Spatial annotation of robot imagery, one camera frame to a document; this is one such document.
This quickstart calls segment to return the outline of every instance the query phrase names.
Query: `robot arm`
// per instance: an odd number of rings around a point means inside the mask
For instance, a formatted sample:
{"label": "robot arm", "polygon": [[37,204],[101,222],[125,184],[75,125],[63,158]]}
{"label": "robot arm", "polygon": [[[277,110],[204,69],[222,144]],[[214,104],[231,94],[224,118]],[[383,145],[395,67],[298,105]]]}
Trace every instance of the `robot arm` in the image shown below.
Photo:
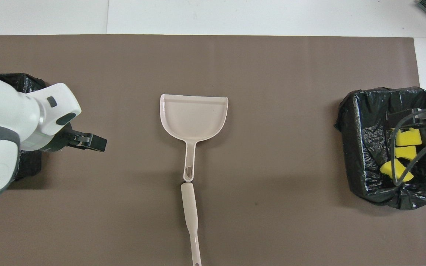
{"label": "robot arm", "polygon": [[0,194],[14,178],[19,150],[105,150],[104,138],[71,129],[69,122],[80,113],[63,83],[25,94],[0,81]]}

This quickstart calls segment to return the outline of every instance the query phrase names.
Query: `black cable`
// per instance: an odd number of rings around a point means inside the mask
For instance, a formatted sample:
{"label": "black cable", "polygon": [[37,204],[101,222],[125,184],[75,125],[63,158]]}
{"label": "black cable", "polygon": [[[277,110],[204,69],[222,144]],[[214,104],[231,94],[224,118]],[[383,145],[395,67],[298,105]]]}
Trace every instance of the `black cable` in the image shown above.
{"label": "black cable", "polygon": [[426,154],[426,146],[421,151],[419,151],[417,156],[415,158],[413,158],[413,160],[411,160],[411,162],[407,165],[404,172],[402,173],[402,175],[397,180],[396,186],[399,186],[400,184],[402,184],[402,182],[404,181],[404,177],[407,175],[407,173],[412,169],[412,167],[414,167],[415,163],[418,160],[420,160],[423,157],[423,155],[425,155],[425,154]]}
{"label": "black cable", "polygon": [[390,142],[391,142],[391,146],[390,146],[390,158],[391,158],[391,174],[392,174],[392,181],[394,182],[394,185],[397,185],[397,177],[396,177],[396,175],[395,175],[395,163],[394,163],[394,158],[395,158],[395,141],[396,141],[396,138],[397,138],[397,132],[399,132],[399,130],[400,130],[400,127],[401,126],[403,126],[404,125],[404,123],[405,122],[407,122],[407,120],[409,120],[409,119],[411,119],[411,118],[413,118],[414,116],[416,116],[416,115],[419,115],[419,114],[421,114],[421,113],[426,113],[426,109],[422,109],[422,110],[420,110],[420,111],[416,111],[415,113],[411,113],[411,114],[409,114],[409,115],[407,115],[407,116],[405,116],[404,118],[402,118],[398,123],[397,123],[397,125],[395,126],[395,128],[394,128],[394,131],[392,131],[392,135],[391,135],[391,139],[390,139]]}

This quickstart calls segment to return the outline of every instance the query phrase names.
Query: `brown table surface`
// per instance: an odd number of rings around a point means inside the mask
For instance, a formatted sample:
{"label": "brown table surface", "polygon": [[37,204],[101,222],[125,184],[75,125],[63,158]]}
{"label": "brown table surface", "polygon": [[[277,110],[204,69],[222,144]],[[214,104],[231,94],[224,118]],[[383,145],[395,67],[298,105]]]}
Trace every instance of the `brown table surface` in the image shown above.
{"label": "brown table surface", "polygon": [[204,266],[426,265],[426,206],[354,196],[333,128],[350,91],[418,86],[412,39],[0,36],[10,72],[67,84],[74,129],[108,146],[48,154],[0,197],[0,265],[191,265],[162,93],[229,98],[196,150]]}

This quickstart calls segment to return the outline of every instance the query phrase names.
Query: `black plastic bag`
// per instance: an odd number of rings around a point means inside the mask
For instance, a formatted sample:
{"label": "black plastic bag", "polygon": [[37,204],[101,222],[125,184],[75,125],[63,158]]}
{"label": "black plastic bag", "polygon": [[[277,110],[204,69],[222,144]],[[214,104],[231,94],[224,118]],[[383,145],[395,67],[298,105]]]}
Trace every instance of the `black plastic bag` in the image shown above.
{"label": "black plastic bag", "polygon": [[[13,88],[22,93],[38,91],[46,87],[42,79],[36,79],[28,74],[0,74],[0,81],[13,86]],[[31,177],[40,172],[42,168],[42,152],[34,151],[19,151],[19,166],[16,172],[15,181],[21,180],[24,177]]]}
{"label": "black plastic bag", "polygon": [[[384,130],[386,111],[426,108],[426,91],[376,88],[353,91],[339,106],[335,128],[341,131],[350,190],[372,204],[414,210],[426,205],[426,155],[412,168],[414,178],[396,187],[379,168],[390,161],[390,132]],[[420,130],[426,146],[426,130]]]}

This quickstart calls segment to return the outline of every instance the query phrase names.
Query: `yellow object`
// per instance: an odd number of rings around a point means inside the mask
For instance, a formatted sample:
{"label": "yellow object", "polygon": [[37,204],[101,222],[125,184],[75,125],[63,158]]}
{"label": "yellow object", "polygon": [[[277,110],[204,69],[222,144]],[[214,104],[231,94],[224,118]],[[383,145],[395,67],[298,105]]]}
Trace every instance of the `yellow object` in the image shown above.
{"label": "yellow object", "polygon": [[417,149],[415,146],[395,148],[395,157],[397,158],[406,158],[407,160],[412,160],[416,156],[417,156]]}
{"label": "yellow object", "polygon": [[[402,165],[399,162],[399,160],[394,159],[394,167],[395,167],[395,174],[397,175],[397,178],[399,178],[404,173],[405,166]],[[392,180],[394,180],[394,178],[392,177],[392,165],[390,161],[384,163],[384,165],[382,165],[379,170],[381,171],[382,174],[388,175],[389,177],[392,178]],[[414,175],[408,172],[404,177],[404,182],[412,180],[412,178],[414,178]]]}
{"label": "yellow object", "polygon": [[399,130],[395,143],[397,146],[420,145],[422,143],[420,131],[415,128],[409,128],[409,130],[405,132]]}

